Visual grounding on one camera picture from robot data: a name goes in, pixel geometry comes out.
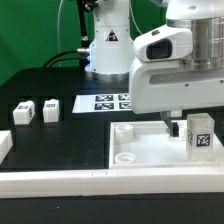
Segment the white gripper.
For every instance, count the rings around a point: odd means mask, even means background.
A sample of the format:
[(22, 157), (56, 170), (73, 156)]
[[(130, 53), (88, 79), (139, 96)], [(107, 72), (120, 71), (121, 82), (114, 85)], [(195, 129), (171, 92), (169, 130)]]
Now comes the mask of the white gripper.
[(163, 111), (224, 106), (224, 68), (189, 71), (178, 60), (143, 63), (135, 59), (129, 98), (137, 114), (161, 112), (169, 135), (178, 137), (178, 124)]

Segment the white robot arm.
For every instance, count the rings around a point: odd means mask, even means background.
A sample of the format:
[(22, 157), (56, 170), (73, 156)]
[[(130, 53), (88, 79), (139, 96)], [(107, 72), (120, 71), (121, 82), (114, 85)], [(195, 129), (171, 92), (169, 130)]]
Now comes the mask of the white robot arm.
[(224, 0), (151, 0), (166, 23), (130, 37), (130, 0), (84, 0), (95, 37), (83, 52), (95, 79), (129, 80), (136, 113), (224, 106)]

